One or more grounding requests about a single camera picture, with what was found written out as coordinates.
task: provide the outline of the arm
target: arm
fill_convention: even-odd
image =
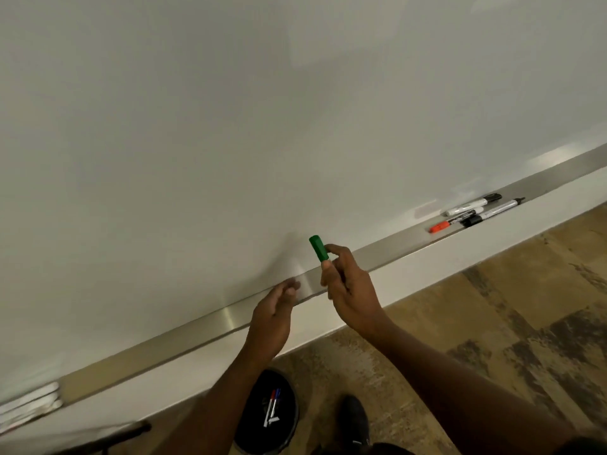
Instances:
[[[566,422],[535,408],[397,327],[384,313],[366,271],[346,248],[322,263],[339,316],[388,358],[464,455],[548,455],[577,435]]]
[[[298,282],[287,280],[259,302],[239,355],[156,455],[225,455],[230,451],[253,385],[289,336],[297,289]]]

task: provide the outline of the black sleeve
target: black sleeve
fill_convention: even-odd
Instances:
[[[558,449],[554,455],[607,455],[607,444],[590,437],[576,437]]]

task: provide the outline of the green marker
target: green marker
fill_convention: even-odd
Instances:
[[[320,260],[321,262],[324,260],[329,260],[329,254],[327,253],[327,250],[325,249],[325,245],[322,243],[322,239],[320,236],[318,235],[314,235],[310,238],[310,244],[312,244],[312,247],[314,247],[314,251],[316,252],[316,255],[318,256],[318,260]]]

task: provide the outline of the metal ledge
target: metal ledge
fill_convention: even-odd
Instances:
[[[516,197],[526,197],[527,202],[606,166],[607,144],[500,188],[499,192],[504,197],[502,201],[508,201]],[[361,268],[373,270],[419,251],[463,229],[458,224],[435,235],[430,235],[427,229],[438,221],[440,219],[435,217],[419,223],[358,249],[354,252],[354,256]],[[298,303],[303,303],[308,298],[325,291],[320,285],[320,267],[298,275],[296,279],[302,285]],[[136,375],[143,374],[153,367],[160,366],[201,348],[219,338],[246,328],[251,321],[254,307],[268,291],[269,289],[244,298],[146,342],[65,375],[59,380],[63,401],[66,405],[70,405]]]

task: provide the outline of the whiteboard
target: whiteboard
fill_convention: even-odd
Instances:
[[[607,0],[371,1],[0,2],[0,388],[607,142]]]

